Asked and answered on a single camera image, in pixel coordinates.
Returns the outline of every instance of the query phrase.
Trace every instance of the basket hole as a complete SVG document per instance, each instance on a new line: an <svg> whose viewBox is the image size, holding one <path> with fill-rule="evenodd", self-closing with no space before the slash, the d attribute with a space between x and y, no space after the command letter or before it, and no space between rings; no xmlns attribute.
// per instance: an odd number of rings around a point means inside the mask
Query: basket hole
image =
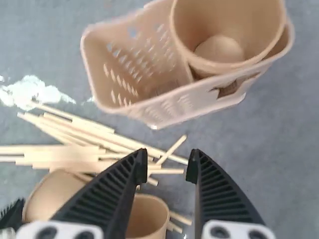
<svg viewBox="0 0 319 239"><path fill-rule="evenodd" d="M121 50L116 50L115 52L113 52L113 56L115 56L116 58L119 56Z"/></svg>
<svg viewBox="0 0 319 239"><path fill-rule="evenodd" d="M127 85L127 89L128 89L128 92L129 92L130 94L132 94L132 88L131 88L130 84Z"/></svg>
<svg viewBox="0 0 319 239"><path fill-rule="evenodd" d="M112 43L106 44L106 48L108 49L109 52L112 52L112 49L113 49Z"/></svg>
<svg viewBox="0 0 319 239"><path fill-rule="evenodd" d="M121 64L123 64L123 63L125 62L125 60L126 60L127 57L128 57L127 55L121 56L121 57L119 58L119 62L120 62Z"/></svg>
<svg viewBox="0 0 319 239"><path fill-rule="evenodd" d="M155 25L155 30L156 30L156 32L160 32L160 31L162 31L163 29L164 29L164 24L161 24L161 25L156 24L156 25Z"/></svg>
<svg viewBox="0 0 319 239"><path fill-rule="evenodd" d="M104 70L106 77L108 77L110 75L110 73L108 71L108 68L106 67L106 64L103 65L103 70Z"/></svg>
<svg viewBox="0 0 319 239"><path fill-rule="evenodd" d="M136 29L136 27L133 27L133 26L128 27L128 33L131 38L138 37L138 30Z"/></svg>
<svg viewBox="0 0 319 239"><path fill-rule="evenodd" d="M155 48L155 46L152 46L152 47L149 49L149 52L153 51L154 48Z"/></svg>
<svg viewBox="0 0 319 239"><path fill-rule="evenodd" d="M128 70L130 65L131 65L132 61L129 61L128 63L125 64L125 68Z"/></svg>
<svg viewBox="0 0 319 239"><path fill-rule="evenodd" d="M120 94L118 94L118 102L119 102L120 105L122 105L122 99L121 99L121 95Z"/></svg>
<svg viewBox="0 0 319 239"><path fill-rule="evenodd" d="M141 52L141 50L138 50L138 51L134 52L134 56L135 56L135 57L138 57L138 55L140 54L140 52Z"/></svg>
<svg viewBox="0 0 319 239"><path fill-rule="evenodd" d="M151 44L151 39L150 38L146 39L146 46L148 46L150 44Z"/></svg>
<svg viewBox="0 0 319 239"><path fill-rule="evenodd" d="M120 77L119 77L119 76L117 76L117 78L116 78L116 79L117 79L117 81L118 81L119 86L120 86L120 87L122 87L122 81L121 81Z"/></svg>
<svg viewBox="0 0 319 239"><path fill-rule="evenodd" d="M123 103L124 103L124 105L125 106L128 106L128 103L127 103L127 101L126 101L126 98L124 97L124 99L123 99Z"/></svg>
<svg viewBox="0 0 319 239"><path fill-rule="evenodd" d="M136 62L139 64L139 65L141 65L141 63L143 62L143 60L144 60L144 56L142 56L140 59L138 59Z"/></svg>
<svg viewBox="0 0 319 239"><path fill-rule="evenodd" d="M122 85L123 85L123 88L126 90L127 89L127 85L126 85L126 81L125 80L122 81Z"/></svg>
<svg viewBox="0 0 319 239"><path fill-rule="evenodd" d="M116 98L115 98L115 94L114 94L113 90L111 91L111 98L112 98L113 103L116 103Z"/></svg>
<svg viewBox="0 0 319 239"><path fill-rule="evenodd" d="M111 77L112 77L112 80L115 82L116 81L116 79L115 79L115 75L114 75L114 72L113 72L113 70L111 69Z"/></svg>
<svg viewBox="0 0 319 239"><path fill-rule="evenodd" d="M167 39L168 31L166 30L163 35L160 37L160 41L163 41L164 39Z"/></svg>
<svg viewBox="0 0 319 239"><path fill-rule="evenodd" d="M130 68L129 73L132 75L135 70L135 67Z"/></svg>
<svg viewBox="0 0 319 239"><path fill-rule="evenodd" d="M143 62L142 64L141 64L141 67L143 68L143 69L145 69L146 68L146 66L147 66L147 62Z"/></svg>

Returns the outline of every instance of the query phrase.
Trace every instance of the popsicle stick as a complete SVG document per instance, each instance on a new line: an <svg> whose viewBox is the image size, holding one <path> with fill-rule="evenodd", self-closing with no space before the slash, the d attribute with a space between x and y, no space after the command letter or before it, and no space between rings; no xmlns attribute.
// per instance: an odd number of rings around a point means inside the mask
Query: popsicle stick
<svg viewBox="0 0 319 239"><path fill-rule="evenodd" d="M68 134L65 134L65 133L61 132L61 131L54 130L54 129L52 130L52 128L47 127L45 125L39 126L39 128L42 131L43 131L43 129L46 130L46 133L51 135L52 137L62 137L64 140L65 139L68 140L69 141L69 145L79 145L79 146L92 146L92 145L94 145L94 144L89 143L89 142L87 142L85 140L81 140L81 139L78 139L76 137L72 137L72 136L70 136Z"/></svg>
<svg viewBox="0 0 319 239"><path fill-rule="evenodd" d="M97 162L99 161L99 157L89 154L83 154L79 152L28 152L24 154L23 162Z"/></svg>
<svg viewBox="0 0 319 239"><path fill-rule="evenodd" d="M156 164L163 164L186 139L187 136L183 135L171 148L169 148L169 150L156 162Z"/></svg>
<svg viewBox="0 0 319 239"><path fill-rule="evenodd" d="M49 136L59 141L60 143L63 143L64 145L80 145L66 137L63 137L62 135L58 135L56 132L54 133L54 130L49 130L46 127L39 127L39 128L41 131L48 134Z"/></svg>
<svg viewBox="0 0 319 239"><path fill-rule="evenodd" d="M107 140L110 142L125 146L125 147L133 149L133 150L137 150L140 148L146 148L148 151L148 155L155 157L155 158L160 158L162 155L166 154L166 152L163 150L151 147L147 144L138 142L136 140L133 140L133 139L130 139L130 138L127 138L127 137L124 137L124 136L121 136L121 135L118 135L115 133L113 133L113 134L108 133L106 137L107 137ZM178 163L182 163L185 165L188 164L187 159L173 155L173 154L168 155L168 158L173 160L173 161L176 161Z"/></svg>
<svg viewBox="0 0 319 239"><path fill-rule="evenodd" d="M49 115L50 116L49 116L48 119L50 119L50 120L52 120L52 121L54 121L56 123L60 123L62 125L65 125L66 123L67 124L69 123L69 121L66 120L66 119L64 119L64 120L63 119L58 119L58 117L56 117L56 116L54 116L52 114L49 114ZM41 124L41 127L39 125L38 125L38 128L40 128L41 130L45 129L47 134L51 135L52 137L55 137L55 136L60 137L61 136L62 138L70 141L72 145L81 145L81 146L94 145L93 143L90 143L87 140L78 139L78 138L73 137L73 136L71 136L69 134L66 134L66 133L64 133L64 132L62 132L60 130L56 130L54 128L51 128L51 127L49 127L47 125Z"/></svg>
<svg viewBox="0 0 319 239"><path fill-rule="evenodd" d="M30 103L32 106L40 109L40 110L44 110L44 111L47 111L47 112L50 112L50 113L53 113L55 115L58 115L58 116L61 116L61 117L64 117L66 119L69 119L69 120L76 120L77 122L82 122L82 123L85 123L86 125L90 125L92 127L96 127L96 128L99 128L100 130L104 130L104 131L108 131L108 132L111 132L111 133L114 133L114 129L110 128L110 127L107 127L105 125L102 125L102 124L99 124L99 123L96 123L92 120L88 120L88 119L83 119L79 116L75 116L73 114L70 114L70 113L67 113L67 112L64 112L64 111L61 111L61 110L58 110L58 109L55 109L53 107L50 107L50 106L47 106L47 105L41 105L41 104L38 104L36 102L31 102Z"/></svg>
<svg viewBox="0 0 319 239"><path fill-rule="evenodd" d="M33 151L70 151L76 150L83 153L104 153L104 149L100 149L98 146L76 146L76 145L61 145L61 144L48 144L48 145L11 145L11 146L0 146L0 155L23 155L25 152Z"/></svg>
<svg viewBox="0 0 319 239"><path fill-rule="evenodd" d="M1 163L15 163L17 160L23 160L23 156L0 156Z"/></svg>
<svg viewBox="0 0 319 239"><path fill-rule="evenodd" d="M168 222L167 224L167 229L171 232L176 231L179 234L183 233L183 229L177 225L175 225L174 223L172 223L171 221Z"/></svg>
<svg viewBox="0 0 319 239"><path fill-rule="evenodd" d="M110 143L108 141L105 141L103 138L101 138L99 136L95 136L95 135L89 134L87 132L82 132L79 129L74 129L72 127L58 124L56 122L50 121L49 119L39 118L39 117L32 115L30 113L25 113L25 114L18 113L17 116L25 121L28 121L28 122L34 124L35 126L38 126L40 123L42 123L42 124L45 124L47 126L54 128L54 129L57 129L57 130L65 132L65 133L68 133L72 136L75 136L77 138L86 139L90 142L95 143L96 145L102 145L103 147L110 149L114 152L125 152L125 153L134 152L134 150L125 148L123 146L116 145L114 143Z"/></svg>
<svg viewBox="0 0 319 239"><path fill-rule="evenodd" d="M148 177L147 183L149 183L155 187L159 184L158 180L151 178L151 177Z"/></svg>
<svg viewBox="0 0 319 239"><path fill-rule="evenodd" d="M169 215L171 218L174 218L174 219L178 220L179 222L184 223L186 225L191 226L191 224L192 224L192 220L190 220L190 219L188 219L180 214L177 214L175 212L170 211Z"/></svg>
<svg viewBox="0 0 319 239"><path fill-rule="evenodd" d="M104 147L116 152L134 152L137 149L146 148L148 150L148 155L156 158L159 158L161 155L164 155L166 153L162 150L152 148L151 146L148 146L146 144L109 132L84 132L82 129L74 128L74 126L70 123L68 124L68 127L66 127L66 125L58 124L57 122L54 122L50 119L43 120L44 118L42 118L43 121L39 121L40 119L38 119L38 117L29 113L25 113L24 116L19 114L18 117L26 121L29 121L33 124L43 122L51 127L57 128L61 131L65 131L66 133L71 134L72 136L86 139L94 144L103 145ZM183 163L185 165L188 164L187 159L179 156L169 155L169 158L176 162Z"/></svg>
<svg viewBox="0 0 319 239"><path fill-rule="evenodd" d="M183 174L184 169L182 168L181 169L177 169L177 168L176 169L175 168L149 169L149 173L150 174Z"/></svg>
<svg viewBox="0 0 319 239"><path fill-rule="evenodd" d="M72 120L68 120L68 119L56 116L54 114L50 114L48 112L44 112L42 117L44 117L46 119L51 119L51 120L53 120L57 123L61 123L61 124L72 123Z"/></svg>
<svg viewBox="0 0 319 239"><path fill-rule="evenodd" d="M103 162L36 162L32 164L34 169L50 169L56 170L59 168L64 168L74 172L83 173L101 173L112 164L116 163L116 160L108 160Z"/></svg>
<svg viewBox="0 0 319 239"><path fill-rule="evenodd" d="M98 124L97 123L91 123L91 122L87 122L82 120L82 119L78 119L78 118L74 118L72 120L72 124L76 127L85 127L85 128L89 128L89 129L92 129L92 130L99 130L101 132L108 132L108 133L114 133L115 130L110 128L110 127L107 127L107 126L104 126L102 124Z"/></svg>

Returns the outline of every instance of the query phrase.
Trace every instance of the paper cup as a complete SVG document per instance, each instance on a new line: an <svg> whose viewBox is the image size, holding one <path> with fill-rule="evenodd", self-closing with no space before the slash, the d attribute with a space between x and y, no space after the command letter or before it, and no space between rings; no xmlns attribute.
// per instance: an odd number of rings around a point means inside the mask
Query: paper cup
<svg viewBox="0 0 319 239"><path fill-rule="evenodd" d="M202 77L261 61L285 24L282 0L174 0L170 15L179 52Z"/></svg>
<svg viewBox="0 0 319 239"><path fill-rule="evenodd" d="M22 212L23 221L49 220L86 183L62 169L46 175L27 199Z"/></svg>
<svg viewBox="0 0 319 239"><path fill-rule="evenodd" d="M136 194L126 239L165 239L169 209L160 198Z"/></svg>

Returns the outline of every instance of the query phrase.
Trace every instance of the plastic basket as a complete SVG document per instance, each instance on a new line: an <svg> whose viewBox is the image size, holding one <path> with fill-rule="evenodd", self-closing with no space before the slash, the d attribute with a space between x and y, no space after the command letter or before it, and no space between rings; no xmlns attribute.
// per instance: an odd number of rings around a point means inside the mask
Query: plastic basket
<svg viewBox="0 0 319 239"><path fill-rule="evenodd" d="M263 61L193 83L170 35L171 6L172 0L157 0L84 32L81 53L100 109L138 119L153 129L221 110L241 102L255 80L292 46L294 31L288 22ZM227 82L233 83L218 87Z"/></svg>

